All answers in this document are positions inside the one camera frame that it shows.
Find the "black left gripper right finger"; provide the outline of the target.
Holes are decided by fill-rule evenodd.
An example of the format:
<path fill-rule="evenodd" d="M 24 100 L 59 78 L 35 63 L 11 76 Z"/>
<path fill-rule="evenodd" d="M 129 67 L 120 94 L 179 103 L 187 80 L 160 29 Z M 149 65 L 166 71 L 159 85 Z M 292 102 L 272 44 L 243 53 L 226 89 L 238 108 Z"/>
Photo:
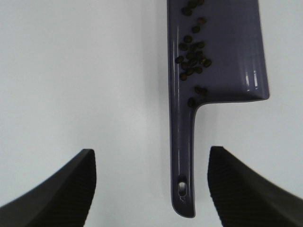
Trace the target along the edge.
<path fill-rule="evenodd" d="M 211 147 L 207 181 L 224 227 L 301 227 L 303 200 L 262 177 L 224 147 Z"/>

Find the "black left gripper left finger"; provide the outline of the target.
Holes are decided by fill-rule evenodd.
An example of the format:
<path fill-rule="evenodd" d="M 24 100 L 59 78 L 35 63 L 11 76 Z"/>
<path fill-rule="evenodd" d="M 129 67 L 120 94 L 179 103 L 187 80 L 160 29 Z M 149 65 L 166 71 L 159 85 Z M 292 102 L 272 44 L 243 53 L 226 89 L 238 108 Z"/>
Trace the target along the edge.
<path fill-rule="evenodd" d="M 97 184 L 95 152 L 83 149 L 37 187 L 0 208 L 2 227 L 82 227 Z"/>

